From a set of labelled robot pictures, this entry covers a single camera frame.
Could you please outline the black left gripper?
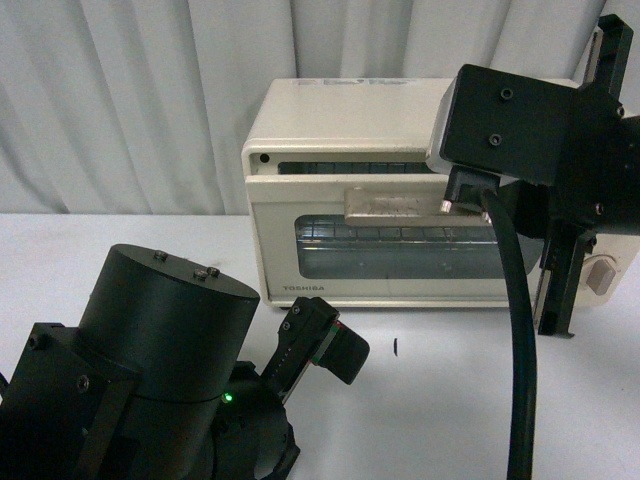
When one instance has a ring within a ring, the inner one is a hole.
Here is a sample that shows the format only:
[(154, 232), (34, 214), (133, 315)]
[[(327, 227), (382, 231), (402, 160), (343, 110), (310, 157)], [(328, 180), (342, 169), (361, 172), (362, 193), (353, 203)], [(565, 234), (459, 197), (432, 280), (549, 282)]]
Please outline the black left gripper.
[(212, 479), (285, 479), (299, 455), (285, 402), (317, 351), (319, 366), (351, 385), (370, 353), (369, 343), (343, 324), (319, 297), (297, 298), (278, 331), (274, 354), (262, 373), (238, 361), (211, 427)]

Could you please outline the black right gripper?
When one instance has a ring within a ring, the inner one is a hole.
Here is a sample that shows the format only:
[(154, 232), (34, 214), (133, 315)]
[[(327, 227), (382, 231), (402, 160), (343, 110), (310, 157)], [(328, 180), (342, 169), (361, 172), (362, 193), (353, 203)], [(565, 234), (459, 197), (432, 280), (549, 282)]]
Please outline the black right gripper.
[(633, 30), (602, 16), (583, 84), (573, 96), (555, 180), (528, 188), (545, 212), (534, 321), (539, 334), (566, 336), (581, 289), (607, 298), (635, 255), (635, 119), (620, 94)]

